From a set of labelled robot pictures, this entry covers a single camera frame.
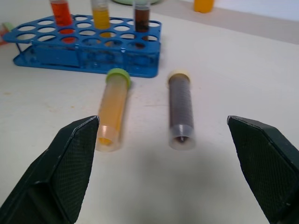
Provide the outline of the green-capped orange liquid tube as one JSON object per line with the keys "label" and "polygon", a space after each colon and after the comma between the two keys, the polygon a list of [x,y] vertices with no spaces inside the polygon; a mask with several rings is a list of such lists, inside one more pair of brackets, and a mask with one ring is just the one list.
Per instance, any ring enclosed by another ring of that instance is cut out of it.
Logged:
{"label": "green-capped orange liquid tube", "polygon": [[127,71],[114,68],[108,72],[99,109],[96,150],[100,152],[112,152],[119,147],[122,118],[130,86],[131,79]]}

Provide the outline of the dark brown liquid tube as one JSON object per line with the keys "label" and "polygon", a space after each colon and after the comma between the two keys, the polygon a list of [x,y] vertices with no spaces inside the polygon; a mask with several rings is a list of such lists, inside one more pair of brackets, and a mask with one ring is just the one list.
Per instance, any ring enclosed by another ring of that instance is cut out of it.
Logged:
{"label": "dark brown liquid tube", "polygon": [[133,4],[135,31],[146,33],[149,30],[150,3],[146,5]]}

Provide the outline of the orange bottle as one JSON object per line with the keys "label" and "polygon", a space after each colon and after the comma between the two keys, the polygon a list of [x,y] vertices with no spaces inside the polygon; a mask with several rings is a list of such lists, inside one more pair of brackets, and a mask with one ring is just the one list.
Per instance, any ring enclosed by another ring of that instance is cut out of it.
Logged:
{"label": "orange bottle", "polygon": [[209,13],[214,7],[214,0],[194,0],[193,9],[203,14]]}

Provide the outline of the red liquid tube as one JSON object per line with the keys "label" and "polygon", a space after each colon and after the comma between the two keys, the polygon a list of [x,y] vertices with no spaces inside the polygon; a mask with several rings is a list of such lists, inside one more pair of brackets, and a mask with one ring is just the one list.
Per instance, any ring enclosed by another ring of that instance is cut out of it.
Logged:
{"label": "red liquid tube", "polygon": [[72,25],[68,0],[50,0],[50,5],[57,26],[65,28]]}

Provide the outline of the yellow liquid tube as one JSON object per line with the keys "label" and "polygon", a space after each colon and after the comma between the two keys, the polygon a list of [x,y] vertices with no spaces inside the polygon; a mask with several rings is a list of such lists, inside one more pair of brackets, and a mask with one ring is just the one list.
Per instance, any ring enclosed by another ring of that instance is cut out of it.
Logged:
{"label": "yellow liquid tube", "polygon": [[110,28],[110,18],[108,10],[108,0],[90,0],[94,27],[97,30],[106,30]]}

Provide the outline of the cream-capped dark brown tube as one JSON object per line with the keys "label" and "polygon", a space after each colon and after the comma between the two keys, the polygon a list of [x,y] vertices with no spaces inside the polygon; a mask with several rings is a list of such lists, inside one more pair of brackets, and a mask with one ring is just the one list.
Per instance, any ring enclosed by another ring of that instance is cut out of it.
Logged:
{"label": "cream-capped dark brown tube", "polygon": [[169,74],[169,145],[176,150],[190,150],[195,146],[191,80],[184,70]]}

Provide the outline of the pale green dish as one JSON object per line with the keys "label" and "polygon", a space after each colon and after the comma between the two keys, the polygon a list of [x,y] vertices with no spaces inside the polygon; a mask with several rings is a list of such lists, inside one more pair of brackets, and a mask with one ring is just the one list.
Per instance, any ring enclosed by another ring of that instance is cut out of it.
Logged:
{"label": "pale green dish", "polygon": [[161,0],[112,0],[112,1],[123,5],[133,5],[135,3],[139,5],[146,5],[148,3],[155,4],[160,2]]}

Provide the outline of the blue test tube rack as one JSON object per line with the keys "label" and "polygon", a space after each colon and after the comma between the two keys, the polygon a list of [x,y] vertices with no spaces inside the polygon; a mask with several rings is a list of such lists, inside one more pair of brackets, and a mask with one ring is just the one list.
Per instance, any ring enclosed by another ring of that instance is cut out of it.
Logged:
{"label": "blue test tube rack", "polygon": [[4,35],[17,47],[17,66],[105,74],[113,68],[132,77],[158,74],[162,24],[150,21],[146,33],[135,31],[131,18],[110,18],[110,28],[95,29],[93,17],[77,14],[70,26],[59,27],[54,16],[26,22]]}

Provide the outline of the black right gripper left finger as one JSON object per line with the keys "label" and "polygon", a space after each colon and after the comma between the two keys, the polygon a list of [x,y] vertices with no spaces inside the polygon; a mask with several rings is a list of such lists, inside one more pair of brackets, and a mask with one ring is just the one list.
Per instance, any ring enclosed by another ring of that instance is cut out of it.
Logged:
{"label": "black right gripper left finger", "polygon": [[98,116],[61,128],[3,205],[0,224],[75,224],[89,183]]}

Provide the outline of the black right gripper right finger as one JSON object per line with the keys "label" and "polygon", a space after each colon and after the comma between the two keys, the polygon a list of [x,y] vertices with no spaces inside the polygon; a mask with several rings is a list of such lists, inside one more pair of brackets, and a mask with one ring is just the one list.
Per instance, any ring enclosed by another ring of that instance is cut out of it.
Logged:
{"label": "black right gripper right finger", "polygon": [[299,150],[275,127],[228,116],[242,173],[270,224],[299,224]]}

